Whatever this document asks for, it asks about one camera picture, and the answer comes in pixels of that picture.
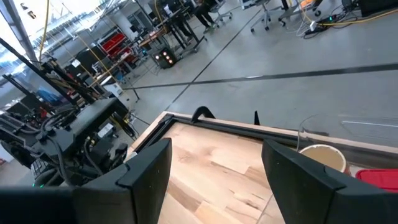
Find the black aluminium table frame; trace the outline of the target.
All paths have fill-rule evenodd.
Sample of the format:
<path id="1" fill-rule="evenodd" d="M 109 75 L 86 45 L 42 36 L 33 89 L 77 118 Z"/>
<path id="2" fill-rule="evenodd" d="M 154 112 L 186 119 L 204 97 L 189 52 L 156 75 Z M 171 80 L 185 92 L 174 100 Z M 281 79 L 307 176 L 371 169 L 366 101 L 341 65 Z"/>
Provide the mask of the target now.
<path id="1" fill-rule="evenodd" d="M 299 140 L 299 132 L 296 130 L 272 128 L 207 117 L 198 117 L 195 121 L 192 121 L 192 116 L 189 114 L 163 111 L 138 139 L 131 144 L 127 150 L 127 156 L 131 157 L 134 152 L 142 150 L 147 143 L 154 141 L 157 136 L 162 136 L 175 122 L 229 134 L 237 134 L 248 138 L 269 138 L 288 146 L 297 146 L 298 143 L 301 143 L 301 145 L 305 144 Z M 338 146 L 346 158 L 355 164 L 369 167 L 398 169 L 398 147 L 358 142 L 319 134 L 308 134 L 307 136 L 315 142 Z"/>

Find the person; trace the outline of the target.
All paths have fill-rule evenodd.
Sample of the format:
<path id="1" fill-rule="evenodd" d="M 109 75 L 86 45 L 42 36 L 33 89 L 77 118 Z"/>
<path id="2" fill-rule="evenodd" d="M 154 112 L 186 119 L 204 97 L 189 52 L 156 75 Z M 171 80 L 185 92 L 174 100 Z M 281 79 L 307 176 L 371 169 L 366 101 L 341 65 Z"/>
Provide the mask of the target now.
<path id="1" fill-rule="evenodd" d="M 204 32 L 216 27 L 215 21 L 210 16 L 211 8 L 217 5 L 216 0 L 195 0 L 195 3 L 197 6 L 194 9 L 194 15 L 205 26 Z"/>

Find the patterned red-lid spice tin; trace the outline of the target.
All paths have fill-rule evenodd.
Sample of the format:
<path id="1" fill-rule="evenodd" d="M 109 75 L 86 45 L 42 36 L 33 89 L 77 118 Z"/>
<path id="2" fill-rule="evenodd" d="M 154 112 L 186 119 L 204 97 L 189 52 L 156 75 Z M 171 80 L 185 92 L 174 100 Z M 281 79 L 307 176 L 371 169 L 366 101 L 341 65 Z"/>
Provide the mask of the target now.
<path id="1" fill-rule="evenodd" d="M 356 178 L 380 189 L 398 193 L 398 169 L 363 169 Z"/>

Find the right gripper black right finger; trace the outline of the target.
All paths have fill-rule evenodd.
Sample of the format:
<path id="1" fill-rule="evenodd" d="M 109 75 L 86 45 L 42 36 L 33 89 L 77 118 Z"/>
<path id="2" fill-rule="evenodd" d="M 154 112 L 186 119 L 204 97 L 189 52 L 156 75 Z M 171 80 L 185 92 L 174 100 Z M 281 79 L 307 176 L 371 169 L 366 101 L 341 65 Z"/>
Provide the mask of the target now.
<path id="1" fill-rule="evenodd" d="M 350 177 L 273 140 L 267 181 L 286 224 L 398 224 L 398 193 Z"/>

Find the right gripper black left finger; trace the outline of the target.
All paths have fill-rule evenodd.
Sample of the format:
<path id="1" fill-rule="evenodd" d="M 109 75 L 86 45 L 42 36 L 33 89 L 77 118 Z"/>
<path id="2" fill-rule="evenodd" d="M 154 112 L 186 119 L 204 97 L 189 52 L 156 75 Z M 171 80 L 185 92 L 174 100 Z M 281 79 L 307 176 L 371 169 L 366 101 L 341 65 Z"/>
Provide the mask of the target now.
<path id="1" fill-rule="evenodd" d="M 157 224 L 171 161 L 165 138 L 82 187 L 2 187 L 0 224 Z"/>

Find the computer tower orange lights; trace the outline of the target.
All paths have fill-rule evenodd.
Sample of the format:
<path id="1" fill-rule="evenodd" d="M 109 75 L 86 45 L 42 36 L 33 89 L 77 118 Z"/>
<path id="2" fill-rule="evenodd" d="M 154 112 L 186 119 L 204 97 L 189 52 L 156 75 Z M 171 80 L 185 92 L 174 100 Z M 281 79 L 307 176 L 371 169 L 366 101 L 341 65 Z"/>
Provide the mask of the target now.
<path id="1" fill-rule="evenodd" d="M 174 52 L 168 47 L 156 50 L 152 54 L 152 56 L 158 66 L 162 69 L 171 68 L 178 62 L 178 58 L 175 56 Z"/>

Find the red storage bins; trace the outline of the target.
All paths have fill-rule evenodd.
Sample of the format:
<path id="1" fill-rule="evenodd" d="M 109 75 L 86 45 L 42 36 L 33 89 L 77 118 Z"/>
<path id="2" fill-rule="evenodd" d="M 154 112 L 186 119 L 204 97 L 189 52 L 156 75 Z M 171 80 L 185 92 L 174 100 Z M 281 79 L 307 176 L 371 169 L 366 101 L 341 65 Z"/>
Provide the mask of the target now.
<path id="1" fill-rule="evenodd" d="M 122 33 L 113 33 L 99 44 L 112 61 L 133 62 L 137 58 L 131 40 Z"/>

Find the clear plastic bin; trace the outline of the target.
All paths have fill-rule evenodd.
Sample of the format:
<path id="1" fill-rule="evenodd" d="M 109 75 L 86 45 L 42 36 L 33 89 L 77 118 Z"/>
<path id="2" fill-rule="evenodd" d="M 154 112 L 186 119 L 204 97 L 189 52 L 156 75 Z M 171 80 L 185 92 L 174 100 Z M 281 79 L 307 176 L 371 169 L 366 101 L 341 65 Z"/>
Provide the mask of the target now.
<path id="1" fill-rule="evenodd" d="M 342 152 L 353 175 L 361 169 L 398 169 L 398 118 L 312 115 L 299 125 L 297 150 L 315 144 Z"/>

